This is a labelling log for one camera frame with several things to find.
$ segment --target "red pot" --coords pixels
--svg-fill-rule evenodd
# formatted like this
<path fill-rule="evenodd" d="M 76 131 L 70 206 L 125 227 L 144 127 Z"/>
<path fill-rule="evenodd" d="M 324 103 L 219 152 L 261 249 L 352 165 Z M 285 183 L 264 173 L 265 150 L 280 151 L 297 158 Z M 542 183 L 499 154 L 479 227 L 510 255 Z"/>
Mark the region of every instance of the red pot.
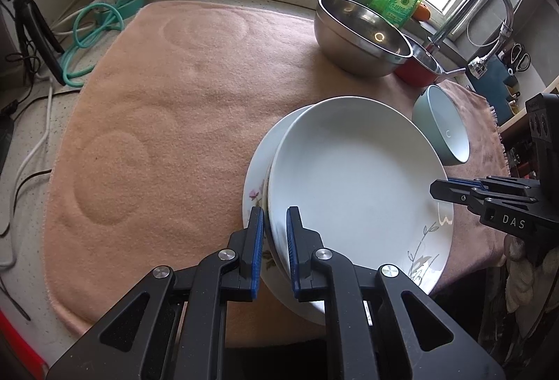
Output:
<path fill-rule="evenodd" d="M 466 69 L 457 69 L 445 72 L 433 56 L 421 47 L 411 37 L 406 36 L 412 46 L 413 56 L 394 69 L 394 73 L 404 82 L 413 87 L 426 87 L 435 82 L 440 76 L 454 76 L 465 72 Z"/>

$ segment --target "faucet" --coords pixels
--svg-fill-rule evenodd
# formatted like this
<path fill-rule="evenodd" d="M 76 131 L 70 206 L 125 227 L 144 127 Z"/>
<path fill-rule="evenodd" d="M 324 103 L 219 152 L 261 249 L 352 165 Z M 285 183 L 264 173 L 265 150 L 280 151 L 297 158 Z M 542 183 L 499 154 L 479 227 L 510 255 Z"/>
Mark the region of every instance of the faucet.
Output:
<path fill-rule="evenodd" d="M 448 16 L 443 26 L 428 38 L 423 47 L 430 53 L 440 47 L 441 42 L 450 34 L 454 28 L 468 15 L 478 0 L 462 0 L 458 7 Z M 487 62 L 501 49 L 513 32 L 513 4 L 510 0 L 502 0 L 507 9 L 507 16 L 501 25 L 499 38 L 493 48 L 483 57 L 476 57 L 468 63 L 468 70 L 475 78 L 480 78 L 487 71 Z"/>

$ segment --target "felt mat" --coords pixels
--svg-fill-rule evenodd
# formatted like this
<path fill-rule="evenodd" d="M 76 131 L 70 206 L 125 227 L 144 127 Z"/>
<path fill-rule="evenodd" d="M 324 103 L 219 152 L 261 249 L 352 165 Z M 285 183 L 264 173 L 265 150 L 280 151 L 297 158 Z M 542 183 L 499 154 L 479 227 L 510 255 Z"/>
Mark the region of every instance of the felt mat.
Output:
<path fill-rule="evenodd" d="M 490 109 L 456 83 L 443 88 L 466 122 L 471 158 L 452 176 L 506 174 Z M 58 317 L 85 332 L 161 264 L 196 265 L 242 228 L 244 176 L 281 117 L 359 95 L 410 117 L 420 93 L 394 75 L 356 79 L 330 63 L 312 21 L 251 8 L 158 2 L 143 8 L 90 75 L 64 133 L 44 226 L 45 279 Z M 455 209 L 440 285 L 502 257 L 502 236 Z M 230 303 L 227 344 L 322 336 L 261 282 Z"/>

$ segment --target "silver pivot bolt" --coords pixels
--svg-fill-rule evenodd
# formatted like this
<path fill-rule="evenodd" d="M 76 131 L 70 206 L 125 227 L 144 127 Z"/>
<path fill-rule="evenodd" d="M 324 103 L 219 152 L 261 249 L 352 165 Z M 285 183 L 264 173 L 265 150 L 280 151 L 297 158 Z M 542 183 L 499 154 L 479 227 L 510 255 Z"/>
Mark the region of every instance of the silver pivot bolt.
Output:
<path fill-rule="evenodd" d="M 166 278 L 171 273 L 168 266 L 156 266 L 153 268 L 153 276 L 158 279 Z"/>
<path fill-rule="evenodd" d="M 332 251 L 329 249 L 317 249 L 315 255 L 320 260 L 330 260 L 332 258 Z"/>
<path fill-rule="evenodd" d="M 394 265 L 385 265 L 381 268 L 381 273 L 387 278 L 395 278 L 398 276 L 398 268 Z"/>
<path fill-rule="evenodd" d="M 235 251 L 233 249 L 222 249 L 217 256 L 222 260 L 231 260 L 235 258 Z"/>

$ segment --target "plate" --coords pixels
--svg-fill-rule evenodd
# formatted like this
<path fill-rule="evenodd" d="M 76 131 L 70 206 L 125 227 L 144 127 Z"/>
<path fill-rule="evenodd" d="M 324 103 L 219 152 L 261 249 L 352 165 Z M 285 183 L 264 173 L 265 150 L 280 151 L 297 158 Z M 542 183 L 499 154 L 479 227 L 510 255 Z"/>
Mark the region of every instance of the plate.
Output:
<path fill-rule="evenodd" d="M 326 248 L 368 268 L 394 264 L 429 293 L 447 262 L 454 218 L 429 187 L 446 177 L 426 137 L 391 107 L 353 96 L 315 104 L 291 124 L 270 169 L 268 215 L 284 270 L 286 211 L 298 206 Z"/>
<path fill-rule="evenodd" d="M 242 191 L 242 222 L 246 227 L 252 207 L 261 207 L 267 213 L 265 204 L 265 183 L 272 159 L 283 135 L 299 115 L 311 106 L 302 107 L 278 121 L 257 146 L 248 166 Z M 272 248 L 268 243 L 269 231 L 264 234 L 262 248 L 262 268 L 260 276 L 276 299 L 297 315 L 318 324 L 324 324 L 324 315 L 318 313 L 311 303 L 300 303 L 293 297 L 289 276 L 283 270 L 278 257 L 274 260 Z"/>

